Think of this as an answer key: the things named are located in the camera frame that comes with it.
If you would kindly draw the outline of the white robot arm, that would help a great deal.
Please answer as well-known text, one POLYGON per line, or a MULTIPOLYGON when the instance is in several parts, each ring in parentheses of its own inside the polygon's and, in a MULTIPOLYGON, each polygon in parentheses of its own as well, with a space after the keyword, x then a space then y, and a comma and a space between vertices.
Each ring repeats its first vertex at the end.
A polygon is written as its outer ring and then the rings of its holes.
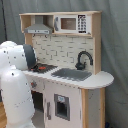
POLYGON ((31 45, 13 41, 0 44, 0 90, 7 116, 6 128, 36 128, 30 84, 24 71, 36 64, 31 45))

